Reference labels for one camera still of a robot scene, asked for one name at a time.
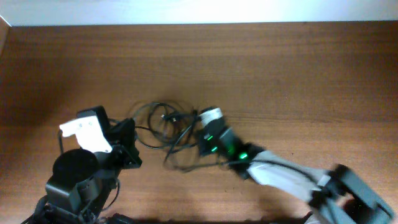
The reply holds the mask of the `black USB cable gold plug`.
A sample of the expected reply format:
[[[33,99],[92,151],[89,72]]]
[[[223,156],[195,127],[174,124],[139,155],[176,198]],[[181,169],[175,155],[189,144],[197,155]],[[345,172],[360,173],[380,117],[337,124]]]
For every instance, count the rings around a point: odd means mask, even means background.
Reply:
[[[149,149],[177,153],[198,145],[194,137],[198,110],[188,102],[140,101],[131,106],[128,116],[135,121],[137,141]]]

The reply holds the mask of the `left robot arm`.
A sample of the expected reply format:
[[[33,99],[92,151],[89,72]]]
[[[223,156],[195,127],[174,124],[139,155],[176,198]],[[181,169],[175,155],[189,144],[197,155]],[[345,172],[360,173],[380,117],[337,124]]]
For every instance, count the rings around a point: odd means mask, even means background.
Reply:
[[[110,208],[111,191],[121,188],[121,171],[142,165],[135,121],[111,119],[103,106],[81,110],[60,124],[58,140],[71,136],[78,148],[66,151],[59,145],[46,194],[25,223],[98,223],[100,213]]]

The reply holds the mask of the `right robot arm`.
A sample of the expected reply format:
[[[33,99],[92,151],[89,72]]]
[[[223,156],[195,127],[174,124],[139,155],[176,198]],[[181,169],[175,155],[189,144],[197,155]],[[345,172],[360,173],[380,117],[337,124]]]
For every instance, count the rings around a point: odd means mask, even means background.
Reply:
[[[202,110],[199,146],[203,155],[217,154],[243,179],[284,191],[305,202],[318,223],[392,223],[395,213],[352,169],[312,168],[243,142],[226,124],[220,108]]]

